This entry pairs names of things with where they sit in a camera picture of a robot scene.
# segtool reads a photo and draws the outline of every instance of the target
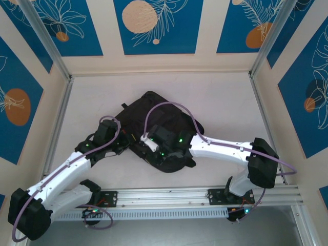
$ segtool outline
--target black backpack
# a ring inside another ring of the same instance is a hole
[[[167,100],[155,92],[148,91],[129,106],[122,104],[124,110],[120,112],[116,118],[120,121],[122,130],[125,130],[128,134],[133,134],[136,138],[137,141],[133,145],[130,145],[130,149],[136,155],[162,172],[172,173],[182,169],[184,166],[192,168],[196,163],[191,157],[177,158],[175,156],[167,158],[160,165],[151,163],[147,160],[147,154],[149,154],[151,150],[148,146],[145,146],[143,142],[139,141],[144,132],[147,113],[152,107],[165,101]],[[162,126],[175,134],[179,134],[183,130],[196,133],[191,117],[183,113],[181,109],[170,104],[162,105],[150,114],[147,132],[154,125]],[[204,134],[203,126],[199,122],[197,122],[197,125],[201,134]]]

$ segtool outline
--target cable tie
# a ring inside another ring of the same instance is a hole
[[[70,162],[68,160],[65,161],[66,166],[69,168],[71,166]]]

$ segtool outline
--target white line drawing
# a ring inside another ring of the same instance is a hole
[[[313,76],[315,89],[305,101],[305,109],[308,112],[318,110],[318,130],[328,127],[328,26],[320,35],[316,50],[312,57]]]
[[[158,45],[170,26],[174,27],[173,14],[183,9],[188,0],[134,0],[122,12],[127,29],[134,33],[134,47],[142,42]]]
[[[0,56],[0,72],[3,70],[3,68],[6,65],[7,57]],[[23,100],[15,100],[12,97],[8,96],[4,91],[2,90],[0,86],[0,112],[3,112],[6,107],[10,109],[10,107],[18,107],[23,109],[24,105],[22,105],[24,102]]]
[[[277,15],[285,0],[271,0],[267,8],[262,4],[262,0],[232,0],[233,5],[241,5],[244,13],[253,23],[253,26],[261,31],[261,41],[264,41],[269,30],[268,26]]]
[[[19,7],[18,3],[16,2],[16,0],[1,0],[4,5],[11,11],[11,13],[13,14],[13,16],[23,22],[26,26],[31,26],[29,21],[26,19],[25,15],[23,14],[21,8]]]
[[[7,2],[6,6],[13,15],[27,26],[30,26],[22,13],[20,7],[15,4],[15,0],[2,0]],[[87,19],[76,11],[72,11],[71,0],[30,0],[39,14],[41,20],[46,26],[51,36],[57,37],[60,41],[66,42],[69,39],[68,34],[73,34],[84,38],[84,32],[79,26]]]
[[[309,8],[311,2],[312,0],[298,0],[289,17],[294,21],[296,12],[306,11]]]

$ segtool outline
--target leaf illustration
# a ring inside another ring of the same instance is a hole
[[[0,56],[0,72],[2,69],[5,67],[7,61],[7,57],[5,56]]]
[[[178,8],[177,3],[182,0],[149,0],[149,4],[153,7],[157,15],[157,24],[155,27],[145,33],[135,33],[132,39],[136,39],[134,47],[142,42],[150,43],[154,39],[160,40],[170,31],[170,26],[174,27],[173,14],[184,8],[188,0],[184,0],[183,4]]]
[[[289,17],[294,21],[296,13],[306,11],[309,8],[311,2],[312,0],[298,0]]]
[[[312,57],[312,67],[324,69],[328,65],[328,37],[323,32],[317,42],[316,50]]]
[[[16,5],[16,4],[10,2],[9,0],[0,0],[0,1],[2,1],[4,3],[4,5],[10,10],[12,15],[17,20],[23,22],[25,25],[27,25],[29,27],[31,26],[31,24],[28,22],[25,15],[23,14],[21,8],[19,7],[19,5]]]
[[[67,31],[73,35],[79,36],[80,38],[84,38],[84,32],[76,24],[66,24]]]
[[[269,4],[269,6],[266,10],[266,12],[267,12],[266,22],[270,22],[273,19],[273,17],[275,17],[278,14],[284,1],[285,0],[277,0],[277,2],[274,4],[273,0],[271,0],[271,3]]]
[[[253,26],[259,27],[266,22],[267,13],[262,1],[243,0],[240,5],[244,7],[246,17],[252,21]]]
[[[319,118],[319,125],[318,129],[323,130],[328,126],[328,105],[323,104],[322,107],[319,108],[318,110],[318,118]]]

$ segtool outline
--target black joint housing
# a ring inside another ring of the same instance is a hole
[[[228,202],[230,202],[231,204],[238,204],[239,201],[240,201],[240,197],[239,196],[236,196],[235,194],[232,194],[230,191],[229,191],[229,187],[230,187],[230,183],[231,183],[231,179],[232,179],[232,176],[228,179],[228,182],[227,184],[225,185],[225,189],[224,189],[224,196],[226,197],[226,199],[228,200]]]
[[[252,149],[279,159],[277,153],[262,138],[255,138]],[[253,153],[248,160],[250,181],[262,188],[273,188],[275,186],[278,162],[261,155],[254,155]]]
[[[8,222],[14,225],[16,218],[23,205],[31,196],[28,191],[17,189],[10,199]],[[37,240],[49,228],[51,224],[51,210],[46,210],[40,200],[32,199],[25,211],[23,212],[17,229],[26,235],[30,240]]]
[[[88,204],[96,205],[100,200],[101,187],[88,179],[80,182],[80,185],[88,187],[89,190],[92,192],[92,196]]]
[[[112,140],[112,138],[115,136],[116,131],[117,123],[109,119],[104,119],[99,124],[92,141],[96,145],[102,146]]]

